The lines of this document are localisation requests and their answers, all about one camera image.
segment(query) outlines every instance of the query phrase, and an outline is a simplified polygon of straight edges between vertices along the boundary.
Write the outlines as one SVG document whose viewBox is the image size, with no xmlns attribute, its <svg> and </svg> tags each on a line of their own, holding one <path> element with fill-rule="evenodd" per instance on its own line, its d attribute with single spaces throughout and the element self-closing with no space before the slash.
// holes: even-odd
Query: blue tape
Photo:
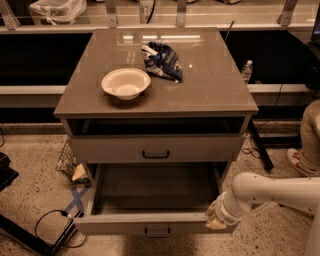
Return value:
<svg viewBox="0 0 320 256">
<path fill-rule="evenodd" d="M 67 213 L 69 213 L 73 207 L 77 207 L 78 208 L 78 211 L 84 211 L 84 207 L 82 205 L 82 202 L 81 202 L 81 197 L 89 190 L 89 187 L 88 186 L 85 186 L 81 191 L 80 193 L 78 192 L 77 188 L 76 187 L 73 187 L 71 189 L 71 193 L 72 193 L 72 196 L 73 196 L 73 201 L 68 205 L 68 207 L 65 209 L 65 211 Z"/>
</svg>

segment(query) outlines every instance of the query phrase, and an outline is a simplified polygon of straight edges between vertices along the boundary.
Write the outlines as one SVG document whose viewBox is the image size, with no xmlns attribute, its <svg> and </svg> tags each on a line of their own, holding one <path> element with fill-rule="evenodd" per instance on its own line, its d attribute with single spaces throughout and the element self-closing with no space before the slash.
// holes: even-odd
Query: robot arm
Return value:
<svg viewBox="0 0 320 256">
<path fill-rule="evenodd" d="M 301 211 L 315 214 L 311 227 L 307 255 L 320 251 L 320 177 L 270 179 L 253 173 L 241 173 L 232 182 L 231 190 L 223 192 L 208 209 L 206 226 L 224 229 L 235 225 L 246 214 L 261 210 L 276 202 Z"/>
</svg>

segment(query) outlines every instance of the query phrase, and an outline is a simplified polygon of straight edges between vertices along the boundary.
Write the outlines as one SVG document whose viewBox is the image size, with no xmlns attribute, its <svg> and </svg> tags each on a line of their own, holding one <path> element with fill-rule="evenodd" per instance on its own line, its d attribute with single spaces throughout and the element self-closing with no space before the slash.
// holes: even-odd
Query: drawer handle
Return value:
<svg viewBox="0 0 320 256">
<path fill-rule="evenodd" d="M 148 234 L 148 229 L 145 228 L 145 229 L 144 229 L 144 234 L 145 234 L 145 236 L 148 237 L 148 238 L 167 238 L 167 237 L 170 236 L 170 228 L 168 228 L 168 234 L 164 234 L 164 235 L 149 235 L 149 234 Z"/>
<path fill-rule="evenodd" d="M 146 159 L 166 159 L 170 156 L 170 151 L 167 150 L 165 154 L 148 154 L 143 150 L 142 156 L 143 158 L 146 158 Z"/>
</svg>

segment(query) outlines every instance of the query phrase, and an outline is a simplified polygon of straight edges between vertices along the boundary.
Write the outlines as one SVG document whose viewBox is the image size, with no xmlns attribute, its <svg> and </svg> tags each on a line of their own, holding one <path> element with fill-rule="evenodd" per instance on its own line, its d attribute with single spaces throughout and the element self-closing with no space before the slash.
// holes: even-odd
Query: gray cabinet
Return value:
<svg viewBox="0 0 320 256">
<path fill-rule="evenodd" d="M 162 35 L 179 55 L 183 82 L 151 75 L 151 87 L 135 100 L 105 95 L 104 75 L 145 70 L 143 38 Z M 55 110 L 92 181 L 85 216 L 75 224 L 88 235 L 213 232 L 204 225 L 207 207 L 255 113 L 217 29 L 97 30 Z"/>
</svg>

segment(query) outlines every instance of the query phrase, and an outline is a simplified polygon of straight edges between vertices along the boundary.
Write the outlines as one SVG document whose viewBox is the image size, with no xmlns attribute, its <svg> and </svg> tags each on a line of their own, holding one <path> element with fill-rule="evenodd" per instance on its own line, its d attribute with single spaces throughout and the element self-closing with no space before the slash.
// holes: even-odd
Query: crumpled wrapper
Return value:
<svg viewBox="0 0 320 256">
<path fill-rule="evenodd" d="M 182 81 L 182 66 L 178 54 L 161 41 L 142 45 L 143 60 L 147 71 L 160 77 Z"/>
</svg>

